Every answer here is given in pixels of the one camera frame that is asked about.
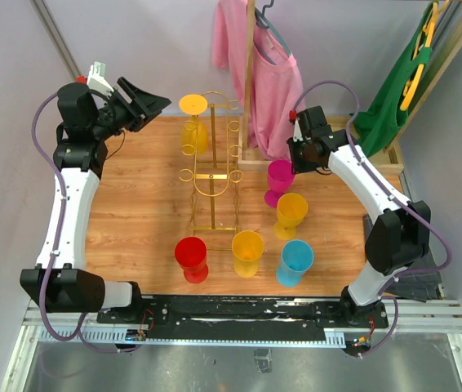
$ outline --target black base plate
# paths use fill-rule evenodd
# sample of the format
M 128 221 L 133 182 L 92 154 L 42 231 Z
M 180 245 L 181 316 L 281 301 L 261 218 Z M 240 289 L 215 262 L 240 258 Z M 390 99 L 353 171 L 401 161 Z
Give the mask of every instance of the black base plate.
M 314 302 L 314 312 L 317 315 L 316 326 L 322 328 L 370 328 L 370 316 L 375 320 L 375 329 L 383 329 L 389 326 L 387 314 L 385 313 L 385 305 L 381 302 L 376 304 L 374 309 L 367 314 L 367 317 L 357 325 L 348 324 L 342 319 L 339 301 Z
M 353 326 L 342 320 L 338 301 L 320 298 L 156 295 L 143 296 L 141 308 L 134 319 L 139 323 L 146 312 L 149 325 L 154 316 L 146 335 L 156 339 L 323 341 L 326 327 L 369 328 L 369 315 L 376 328 L 389 325 L 383 304 L 367 315 L 366 323 Z M 99 313 L 97 322 L 128 324 L 117 310 Z

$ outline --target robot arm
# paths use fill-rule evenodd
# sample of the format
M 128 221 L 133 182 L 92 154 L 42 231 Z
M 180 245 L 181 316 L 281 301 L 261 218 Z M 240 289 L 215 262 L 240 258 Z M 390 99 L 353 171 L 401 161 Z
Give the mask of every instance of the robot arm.
M 333 132 L 321 107 L 306 109 L 298 113 L 295 120 L 294 136 L 287 141 L 293 172 L 330 169 L 353 191 L 374 224 L 365 246 L 367 262 L 356 280 L 343 290 L 341 297 L 344 318 L 356 323 L 379 302 L 385 284 L 429 249 L 429 231 L 408 216 L 394 200 L 409 205 L 427 221 L 430 221 L 430 210 L 424 202 L 412 203 L 398 192 L 356 145 L 362 159 L 390 189 L 392 196 L 384 194 L 354 156 L 345 130 Z
M 59 228 L 63 196 L 56 177 L 47 237 L 36 267 L 24 269 L 20 276 L 21 286 L 38 304 L 50 254 L 56 254 L 46 291 L 47 312 L 97 312 L 103 308 L 128 307 L 135 297 L 140 299 L 136 283 L 108 282 L 85 271 L 87 222 L 108 153 L 105 140 L 120 135 L 123 128 L 139 131 L 171 103 L 167 98 L 141 91 L 125 78 L 119 78 L 118 84 L 131 102 L 106 82 L 104 64 L 95 62 L 87 83 L 70 83 L 57 93 L 63 122 L 57 127 L 53 161 L 66 187 L 64 220 Z M 93 96 L 104 100 L 104 107 L 97 109 Z M 57 251 L 53 251 L 58 229 L 60 241 Z

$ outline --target metal floor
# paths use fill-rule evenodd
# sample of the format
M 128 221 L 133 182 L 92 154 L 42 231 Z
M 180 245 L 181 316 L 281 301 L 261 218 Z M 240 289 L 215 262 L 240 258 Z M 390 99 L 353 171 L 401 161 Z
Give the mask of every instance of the metal floor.
M 270 367 L 256 361 L 249 347 L 147 345 L 97 354 L 78 343 L 39 343 L 24 392 L 462 391 L 444 334 L 397 334 L 363 360 L 307 348 L 274 348 L 271 358 Z

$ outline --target yellow cup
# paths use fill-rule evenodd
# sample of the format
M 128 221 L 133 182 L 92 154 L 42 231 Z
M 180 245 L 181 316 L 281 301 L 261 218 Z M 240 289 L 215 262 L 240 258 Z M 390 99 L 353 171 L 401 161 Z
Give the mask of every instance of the yellow cup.
M 274 235 L 284 241 L 289 241 L 296 236 L 296 226 L 302 223 L 309 205 L 299 194 L 284 194 L 278 200 L 277 218 L 274 225 Z
M 231 248 L 234 254 L 234 272 L 241 278 L 250 278 L 258 272 L 264 241 L 254 231 L 241 231 L 234 236 Z
M 191 121 L 186 122 L 182 130 L 182 151 L 184 154 L 190 155 L 194 152 L 195 145 L 197 146 L 197 154 L 204 154 L 209 146 L 209 135 L 207 128 L 200 118 L 191 116 Z

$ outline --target red cup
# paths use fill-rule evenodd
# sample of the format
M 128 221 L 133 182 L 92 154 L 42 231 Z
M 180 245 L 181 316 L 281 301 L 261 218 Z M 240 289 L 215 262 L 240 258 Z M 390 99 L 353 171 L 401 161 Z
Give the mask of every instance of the red cup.
M 190 283 L 200 283 L 209 274 L 207 268 L 206 244 L 197 237 L 186 237 L 175 247 L 175 258 L 184 270 L 184 277 Z

